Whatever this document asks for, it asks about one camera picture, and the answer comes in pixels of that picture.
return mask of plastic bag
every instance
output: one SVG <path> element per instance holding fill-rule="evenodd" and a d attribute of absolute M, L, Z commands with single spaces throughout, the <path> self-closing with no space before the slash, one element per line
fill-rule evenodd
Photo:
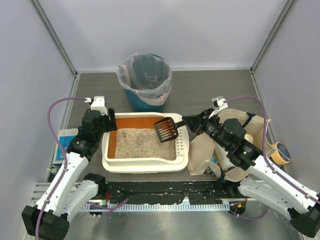
<path fill-rule="evenodd" d="M 172 71 L 168 62 L 152 54 L 135 53 L 119 63 L 121 86 L 149 105 L 163 105 L 171 92 Z"/>

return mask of litter scoop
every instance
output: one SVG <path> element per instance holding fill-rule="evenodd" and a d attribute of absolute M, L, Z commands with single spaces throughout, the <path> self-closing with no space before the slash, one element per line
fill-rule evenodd
<path fill-rule="evenodd" d="M 184 125 L 186 125 L 186 123 L 183 120 L 175 123 L 170 116 L 167 116 L 153 124 L 155 132 L 161 143 L 176 139 L 179 136 L 178 128 Z"/>

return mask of white litter box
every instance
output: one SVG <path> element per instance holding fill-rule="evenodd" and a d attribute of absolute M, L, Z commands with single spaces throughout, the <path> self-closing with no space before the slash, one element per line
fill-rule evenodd
<path fill-rule="evenodd" d="M 176 113 L 132 112 L 115 114 L 118 129 L 152 129 L 153 123 L 164 117 L 172 117 L 175 123 L 182 120 L 182 116 Z M 102 165 L 107 171 L 112 173 L 148 174 L 181 171 L 188 164 L 189 136 L 185 126 L 178 128 L 178 131 L 178 138 L 173 140 L 175 141 L 175 160 L 158 157 L 114 158 L 117 132 L 106 132 L 103 134 L 101 146 Z"/>

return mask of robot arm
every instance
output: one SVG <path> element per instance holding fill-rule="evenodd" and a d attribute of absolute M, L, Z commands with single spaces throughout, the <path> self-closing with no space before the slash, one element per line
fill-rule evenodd
<path fill-rule="evenodd" d="M 238 189 L 241 194 L 275 209 L 288 218 L 299 232 L 314 238 L 320 228 L 320 205 L 311 198 L 320 200 L 320 195 L 303 186 L 268 159 L 268 163 L 274 168 L 272 170 L 266 163 L 262 151 L 245 140 L 246 130 L 236 118 L 220 123 L 216 114 L 228 107 L 225 99 L 220 96 L 212 99 L 212 102 L 214 108 L 209 108 L 199 115 L 183 116 L 186 125 L 196 135 L 206 133 L 228 152 L 227 158 L 233 165 L 268 184 L 266 186 L 247 177 L 239 183 Z"/>
<path fill-rule="evenodd" d="M 26 206 L 22 211 L 25 228 L 31 236 L 36 234 L 36 223 L 48 194 L 53 190 L 64 171 L 64 176 L 49 202 L 46 203 L 41 217 L 39 236 L 42 239 L 64 239 L 70 222 L 85 203 L 106 192 L 106 179 L 101 175 L 89 173 L 84 177 L 78 189 L 70 194 L 80 173 L 98 150 L 102 134 L 117 130 L 115 112 L 112 108 L 107 110 L 103 96 L 96 96 L 94 99 L 87 98 L 86 102 L 90 103 L 90 109 L 84 113 L 78 134 L 66 150 L 67 168 L 64 168 L 65 163 L 63 163 L 49 188 L 35 206 Z"/>

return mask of trash can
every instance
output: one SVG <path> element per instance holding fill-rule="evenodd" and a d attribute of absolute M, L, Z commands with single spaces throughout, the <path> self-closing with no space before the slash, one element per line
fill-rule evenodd
<path fill-rule="evenodd" d="M 135 112 L 162 112 L 172 88 L 172 71 L 163 57 L 135 53 L 119 63 L 117 76 Z"/>

